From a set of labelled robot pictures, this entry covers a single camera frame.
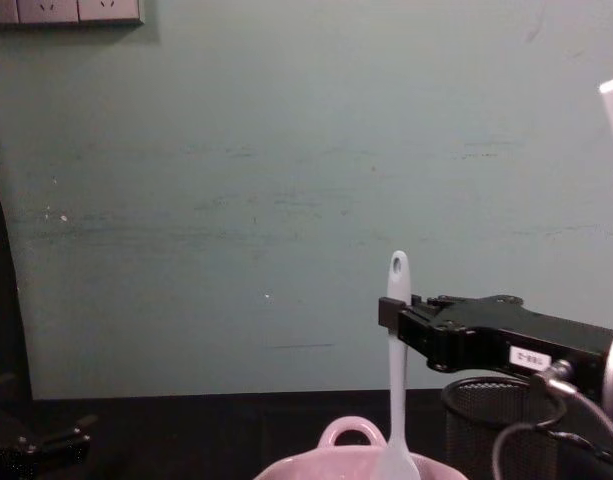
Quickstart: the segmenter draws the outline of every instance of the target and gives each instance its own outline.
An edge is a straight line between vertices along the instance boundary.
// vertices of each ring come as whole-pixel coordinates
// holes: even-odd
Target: electrical outlet
[[[76,23],[77,0],[18,0],[21,23]]]
[[[16,0],[0,0],[0,25],[19,23]]]
[[[138,0],[79,0],[79,19],[140,22]]]

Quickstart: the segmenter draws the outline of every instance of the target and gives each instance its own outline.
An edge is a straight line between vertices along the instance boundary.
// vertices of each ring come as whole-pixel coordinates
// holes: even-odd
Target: black table surface
[[[276,460],[315,448],[342,416],[366,417],[388,437],[388,405],[386,391],[271,393],[36,401],[16,415],[40,435],[99,417],[86,464],[45,480],[250,480]],[[409,391],[407,416],[410,449],[443,460],[440,390]],[[359,434],[340,441],[367,443]]]

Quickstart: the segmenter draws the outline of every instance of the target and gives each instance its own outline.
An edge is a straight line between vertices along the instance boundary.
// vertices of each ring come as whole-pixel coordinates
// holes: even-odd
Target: wire
[[[525,432],[531,430],[535,430],[535,425],[533,425],[532,423],[514,423],[506,427],[499,433],[499,435],[497,435],[495,443],[493,444],[493,478],[495,480],[503,480],[501,456],[502,448],[504,447],[504,443],[506,443],[506,440],[508,440],[508,437],[518,432]]]
[[[604,413],[604,411],[599,408],[595,402],[589,400],[584,395],[579,392],[575,392],[572,397],[581,405],[586,407],[586,409],[593,414],[593,416],[599,420],[599,422],[604,426],[606,431],[610,434],[613,439],[613,421]]]

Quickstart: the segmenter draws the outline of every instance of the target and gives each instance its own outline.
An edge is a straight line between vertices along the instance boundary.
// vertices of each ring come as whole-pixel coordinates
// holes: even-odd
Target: dark curtain
[[[15,267],[0,200],[0,375],[17,378],[17,400],[32,399],[24,326],[17,296]]]

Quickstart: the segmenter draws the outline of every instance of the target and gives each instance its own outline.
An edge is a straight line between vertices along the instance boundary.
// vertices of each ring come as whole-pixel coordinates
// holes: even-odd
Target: bowl handle
[[[337,438],[344,432],[349,430],[357,431],[366,435],[371,445],[378,447],[385,447],[386,440],[379,428],[375,426],[370,420],[366,420],[362,417],[342,417],[333,421],[319,439],[317,448],[334,447]]]

